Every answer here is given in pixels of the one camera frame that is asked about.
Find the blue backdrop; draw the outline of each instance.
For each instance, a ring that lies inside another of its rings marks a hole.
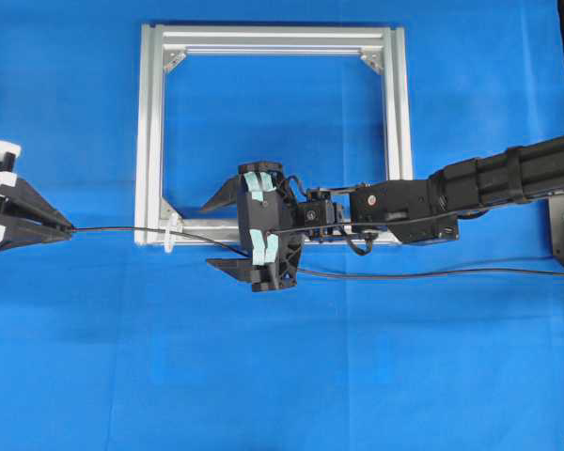
[[[140,25],[403,25],[415,174],[564,133],[554,0],[0,1],[0,138],[77,226],[133,222]],[[382,178],[380,86],[356,59],[188,58],[168,80],[165,191],[194,213],[237,163]],[[543,203],[459,241],[306,267],[559,270]],[[0,255],[0,450],[564,449],[564,280],[302,277],[252,295],[211,247],[131,234]]]

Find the metal corner bracket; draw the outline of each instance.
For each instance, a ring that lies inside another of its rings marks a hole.
[[[346,55],[360,57],[381,76],[386,179],[412,179],[405,32],[390,27],[142,25],[135,180],[137,227],[171,227],[177,212],[163,198],[165,78],[190,55]],[[181,218],[179,228],[216,241],[237,242],[235,219]],[[136,231],[139,245],[201,241]],[[390,232],[377,243],[398,244]]]

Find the square frame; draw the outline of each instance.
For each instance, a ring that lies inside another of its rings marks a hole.
[[[381,76],[385,179],[412,179],[405,32],[401,27],[142,25],[135,180],[136,227],[187,231],[238,242],[236,219],[182,218],[163,197],[165,78],[187,56],[202,54],[346,55]],[[198,244],[165,233],[136,231],[136,244]],[[399,244],[391,232],[377,243]]]

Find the white clip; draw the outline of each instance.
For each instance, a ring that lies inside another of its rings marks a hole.
[[[171,231],[181,232],[183,230],[183,223],[180,222],[180,216],[176,212],[172,212],[169,216],[169,221],[165,226],[164,247],[165,253],[171,254],[173,252],[173,245],[176,242],[175,235]]]
[[[7,153],[12,153],[15,158],[19,158],[21,155],[21,146],[0,140],[0,162]]]

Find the white bracket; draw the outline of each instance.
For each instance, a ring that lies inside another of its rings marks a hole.
[[[361,60],[377,74],[383,73],[383,54],[379,51],[364,50],[361,53]]]
[[[163,61],[164,61],[163,70],[164,70],[164,72],[165,73],[171,72],[184,59],[186,59],[186,51],[185,50],[164,51],[164,55],[163,55]]]

